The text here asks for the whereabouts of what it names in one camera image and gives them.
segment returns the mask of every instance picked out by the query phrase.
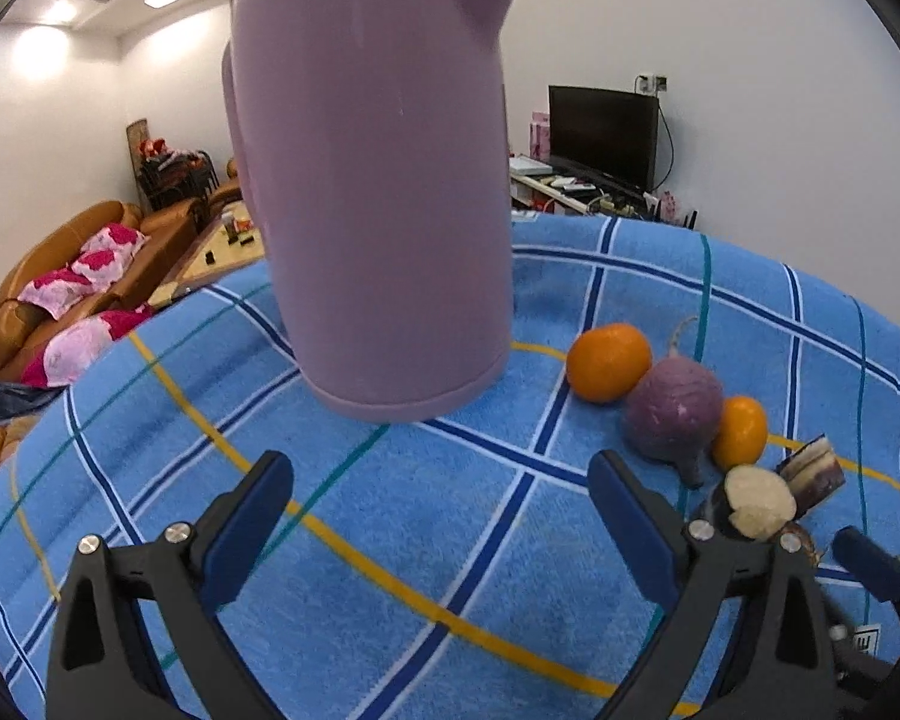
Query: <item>wooden coffee table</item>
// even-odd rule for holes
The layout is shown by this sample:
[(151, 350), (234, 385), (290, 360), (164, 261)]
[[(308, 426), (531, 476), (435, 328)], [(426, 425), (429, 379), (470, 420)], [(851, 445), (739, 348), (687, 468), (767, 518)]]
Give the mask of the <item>wooden coffee table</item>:
[[(247, 206), (242, 200), (227, 205), (223, 210), (231, 211), (237, 221), (250, 220), (250, 213), (247, 212)], [(239, 240), (230, 244), (226, 240), (221, 215), (197, 236), (197, 240), (180, 258), (178, 264), (154, 290), (154, 294), (147, 301), (152, 309), (158, 311), (165, 308), (194, 290), (213, 284), (226, 274), (232, 274), (233, 271), (264, 258), (264, 244), (260, 238), (260, 231), (252, 229), (250, 232), (241, 233)], [(213, 253), (212, 264), (207, 263), (207, 252)]]

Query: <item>orange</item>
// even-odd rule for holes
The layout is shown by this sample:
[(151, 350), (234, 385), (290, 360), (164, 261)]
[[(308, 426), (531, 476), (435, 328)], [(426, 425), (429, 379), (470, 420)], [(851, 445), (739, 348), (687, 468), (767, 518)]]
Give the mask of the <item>orange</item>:
[(763, 454), (768, 433), (767, 413), (759, 401), (745, 395), (729, 397), (724, 401), (710, 456), (724, 471), (752, 466)]
[(610, 403), (626, 395), (653, 365), (646, 337), (631, 324), (587, 330), (567, 354), (567, 381), (578, 397)]

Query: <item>black tv screen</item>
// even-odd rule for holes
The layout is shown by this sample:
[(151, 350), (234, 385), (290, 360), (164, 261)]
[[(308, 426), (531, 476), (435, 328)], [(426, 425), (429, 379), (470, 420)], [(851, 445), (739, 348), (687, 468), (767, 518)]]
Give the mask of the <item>black tv screen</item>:
[(550, 87), (550, 154), (653, 189), (655, 97), (577, 86)]

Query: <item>green stripe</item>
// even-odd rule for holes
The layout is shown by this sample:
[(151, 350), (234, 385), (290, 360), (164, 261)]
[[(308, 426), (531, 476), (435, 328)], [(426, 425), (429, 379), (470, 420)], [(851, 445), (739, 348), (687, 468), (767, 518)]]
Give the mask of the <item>green stripe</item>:
[[(713, 286), (713, 257), (710, 254), (710, 242), (703, 233), (701, 233), (700, 240), (703, 244), (703, 290), (700, 294), (700, 316), (697, 319), (697, 345), (694, 347), (693, 352), (693, 359), (697, 362), (703, 361), (703, 351), (706, 349), (706, 327), (710, 319), (710, 294)], [(686, 519), (687, 517), (687, 502), (689, 497), (690, 491), (687, 490), (682, 482), (680, 482), (680, 490), (677, 494), (677, 511), (680, 512), (680, 517), (682, 519)], [(656, 627), (658, 627), (660, 620), (662, 619), (663, 608), (658, 606), (653, 610), (653, 617), (650, 618), (647, 633), (645, 637), (643, 637), (643, 644), (640, 645), (641, 652), (643, 652), (647, 648), (647, 645), (650, 644), (650, 640), (656, 632)]]
[[(246, 300), (247, 298), (252, 298), (253, 295), (256, 295), (257, 293), (261, 293), (263, 290), (269, 289), (269, 286), (270, 286), (269, 284), (262, 284), (259, 287), (257, 287), (256, 289), (251, 290), (246, 295), (244, 295), (244, 300)], [(228, 314), (229, 312), (233, 311), (235, 308), (236, 308), (236, 305), (231, 304), (231, 305), (228, 305), (226, 308), (220, 309), (218, 312), (216, 312), (216, 314), (210, 314), (210, 317), (207, 317), (207, 319), (204, 319), (203, 322), (201, 322), (200, 324), (197, 324), (197, 327), (194, 327), (194, 329), (191, 330), (189, 333), (187, 333), (187, 335), (185, 335), (183, 338), (180, 338), (179, 341), (177, 341), (176, 343), (169, 346), (163, 352), (163, 354), (159, 355), (153, 362), (148, 362), (146, 365), (144, 365), (144, 367), (142, 367), (141, 370), (138, 370), (134, 375), (132, 375), (130, 377), (130, 379), (127, 380), (127, 384), (124, 384), (123, 386), (121, 386), (120, 389), (118, 389), (116, 392), (114, 392), (114, 394), (112, 394), (110, 397), (108, 397), (108, 399), (106, 399), (106, 401), (103, 401), (103, 405), (101, 405), (100, 408), (95, 410), (89, 416), (89, 418), (87, 418), (86, 420), (83, 420), (83, 426), (82, 426), (82, 428), (79, 429), (79, 432), (77, 433), (77, 435), (85, 436), (87, 428), (89, 428), (90, 425), (92, 425), (94, 422), (96, 422), (97, 418), (103, 412), (105, 412), (108, 408), (110, 408), (110, 406), (112, 406), (128, 389), (130, 389), (131, 386), (133, 386), (138, 381), (140, 381), (140, 379), (142, 379), (144, 376), (146, 376), (154, 368), (155, 365), (157, 365), (160, 361), (164, 360), (165, 357), (167, 357), (170, 353), (172, 353), (173, 351), (176, 351), (178, 348), (180, 348), (180, 346), (183, 346), (184, 343), (187, 343), (187, 341), (189, 341), (193, 336), (196, 336), (197, 333), (199, 333), (203, 329), (209, 327), (211, 324), (216, 322), (217, 319), (222, 317), (224, 314)], [(29, 498), (29, 495), (34, 491), (34, 488), (36, 487), (36, 485), (38, 485), (40, 483), (40, 480), (43, 479), (43, 477), (47, 475), (47, 472), (53, 467), (53, 465), (56, 463), (56, 461), (59, 460), (63, 456), (63, 453), (67, 451), (67, 449), (70, 447), (70, 445), (72, 445), (72, 443), (74, 442), (75, 439), (76, 439), (75, 436), (68, 437), (68, 439), (65, 440), (65, 442), (63, 442), (63, 444), (60, 445), (55, 452), (53, 452), (53, 455), (50, 455), (50, 459), (44, 464), (43, 467), (41, 467), (41, 469), (39, 471), (37, 471), (36, 476), (34, 476), (34, 478), (31, 479), (31, 481), (29, 482), (29, 485), (26, 485), (26, 488), (24, 488), (24, 490), (23, 490), (23, 494), (20, 496), (20, 498), (17, 501), (15, 501), (12, 504), (12, 506), (10, 506), (10, 510), (7, 511), (7, 514), (1, 520), (0, 536), (2, 536), (2, 533), (4, 532), (4, 528), (7, 526), (7, 523), (10, 522), (11, 519), (13, 519), (13, 516), (16, 514), (17, 509), (20, 509), (20, 507), (24, 505), (26, 498)]]
[[(853, 300), (860, 320), (860, 388), (857, 391), (857, 490), (860, 491), (860, 520), (864, 536), (869, 534), (866, 521), (866, 493), (864, 491), (864, 387), (866, 386), (866, 327), (860, 303)], [(869, 593), (864, 600), (864, 625), (869, 623)]]
[[(309, 514), (310, 509), (317, 506), (319, 499), (323, 498), (324, 495), (327, 495), (330, 488), (341, 480), (343, 474), (352, 469), (357, 460), (360, 460), (367, 452), (370, 452), (373, 445), (384, 437), (384, 433), (387, 430), (389, 430), (389, 425), (380, 425), (380, 427), (367, 436), (360, 445), (354, 448), (336, 469), (330, 471), (327, 478), (320, 482), (317, 489), (313, 491), (310, 497), (304, 502), (303, 506), (300, 507), (300, 511), (290, 518), (290, 520), (280, 529), (279, 533), (277, 533), (276, 537), (260, 553), (260, 556), (257, 557), (256, 562), (253, 564), (253, 568), (250, 570), (250, 576), (253, 576), (257, 572), (257, 569), (260, 568), (261, 565), (264, 565), (266, 559), (276, 552), (279, 546), (287, 540), (287, 536), (290, 536), (290, 533), (293, 533), (293, 529), (303, 521), (303, 518), (306, 517), (307, 514)], [(180, 656), (176, 654), (176, 650), (170, 650), (160, 659), (160, 668), (166, 671), (179, 660)]]

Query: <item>screw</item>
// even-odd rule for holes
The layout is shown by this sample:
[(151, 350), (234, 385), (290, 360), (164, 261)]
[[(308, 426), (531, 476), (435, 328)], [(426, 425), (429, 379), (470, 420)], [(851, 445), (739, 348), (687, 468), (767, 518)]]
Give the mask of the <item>screw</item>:
[(77, 545), (80, 555), (93, 555), (98, 549), (100, 549), (100, 537), (94, 536), (93, 533), (90, 533), (90, 536), (84, 536)]
[(796, 533), (783, 533), (783, 536), (780, 536), (780, 546), (793, 555), (802, 549), (803, 542)]
[(163, 532), (163, 538), (172, 544), (179, 544), (181, 541), (187, 541), (192, 532), (186, 522), (175, 522)]
[(713, 538), (713, 526), (706, 519), (695, 519), (687, 525), (687, 532), (697, 541), (710, 541)]

